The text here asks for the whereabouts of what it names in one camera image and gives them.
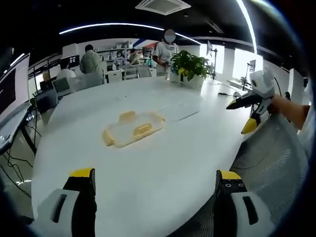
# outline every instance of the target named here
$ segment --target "air conditioner vent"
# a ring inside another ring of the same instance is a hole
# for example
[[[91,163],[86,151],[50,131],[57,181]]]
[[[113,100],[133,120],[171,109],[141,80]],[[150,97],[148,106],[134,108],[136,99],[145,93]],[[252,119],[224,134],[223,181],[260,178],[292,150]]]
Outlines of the air conditioner vent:
[[[143,0],[135,8],[164,16],[191,7],[181,0]]]

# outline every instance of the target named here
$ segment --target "floor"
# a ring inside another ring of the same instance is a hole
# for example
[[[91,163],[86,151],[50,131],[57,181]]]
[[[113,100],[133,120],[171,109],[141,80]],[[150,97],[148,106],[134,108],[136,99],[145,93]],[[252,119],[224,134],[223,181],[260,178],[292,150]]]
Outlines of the floor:
[[[53,110],[49,110],[43,115],[38,115],[37,131],[40,135],[45,133],[45,126],[48,123],[52,113]],[[33,117],[34,115],[29,117],[31,120],[28,122],[27,126],[35,127],[35,118]],[[26,131],[28,132],[30,138],[34,140],[35,130],[30,127],[26,127]],[[40,136],[38,133],[36,134],[36,147],[40,142]],[[10,167],[8,161],[6,160],[9,158],[9,152],[11,156],[9,162],[13,165],[13,167]],[[8,153],[5,153],[4,156],[0,156],[0,165],[4,168],[5,172],[19,188],[31,195],[33,168],[30,167],[30,165],[33,165],[35,156],[20,131],[15,137],[11,150],[9,150]],[[16,160],[13,158],[27,160],[30,165],[26,161]],[[33,218],[31,199],[10,181],[2,169],[0,169],[0,177],[4,182],[5,192],[11,197],[12,202],[16,207],[17,213],[21,216]]]

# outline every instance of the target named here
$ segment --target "desk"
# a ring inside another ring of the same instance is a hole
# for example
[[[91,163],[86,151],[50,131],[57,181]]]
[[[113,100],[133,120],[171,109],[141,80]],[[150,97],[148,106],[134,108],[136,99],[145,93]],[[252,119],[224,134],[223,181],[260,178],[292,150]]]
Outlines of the desk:
[[[12,112],[13,115],[9,115],[8,121],[0,128],[0,135],[7,138],[3,143],[0,141],[0,155],[10,149],[19,129],[35,155],[36,147],[25,130],[26,117],[31,109],[32,107],[28,103],[18,107],[17,111]]]
[[[71,94],[56,107],[41,138],[32,206],[62,188],[69,172],[95,168],[97,237],[165,236],[211,197],[216,170],[228,170],[242,143],[250,108],[226,110],[234,90],[205,81],[201,92],[162,78],[140,78]],[[156,111],[165,128],[117,149],[101,133],[121,113]]]
[[[241,89],[243,88],[243,84],[240,83],[240,82],[237,82],[235,80],[227,80],[228,83],[231,85],[231,86],[234,86],[234,87],[237,87],[238,89]],[[249,86],[249,85],[245,85],[245,91],[251,91],[252,88]]]

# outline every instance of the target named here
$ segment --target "white flower pot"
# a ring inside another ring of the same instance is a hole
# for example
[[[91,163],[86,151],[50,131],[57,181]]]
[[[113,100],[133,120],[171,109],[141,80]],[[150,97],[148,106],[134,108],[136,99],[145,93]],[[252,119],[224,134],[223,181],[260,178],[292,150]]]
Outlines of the white flower pot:
[[[180,75],[175,73],[170,73],[170,82],[171,83],[179,83],[180,82]]]
[[[183,81],[184,81],[184,86],[188,88],[201,89],[204,83],[204,78],[194,75],[194,77],[190,81],[188,81],[186,77],[183,78]]]

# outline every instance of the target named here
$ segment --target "green leaves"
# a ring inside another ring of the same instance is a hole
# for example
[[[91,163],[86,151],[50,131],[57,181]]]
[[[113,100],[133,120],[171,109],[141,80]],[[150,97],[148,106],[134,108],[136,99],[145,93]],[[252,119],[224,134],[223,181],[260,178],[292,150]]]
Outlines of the green leaves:
[[[207,78],[214,72],[213,65],[209,65],[209,60],[203,57],[197,57],[189,52],[182,50],[181,52],[174,54],[171,61],[173,62],[172,71],[176,74],[183,74],[185,70],[185,76],[190,81],[194,75]]]

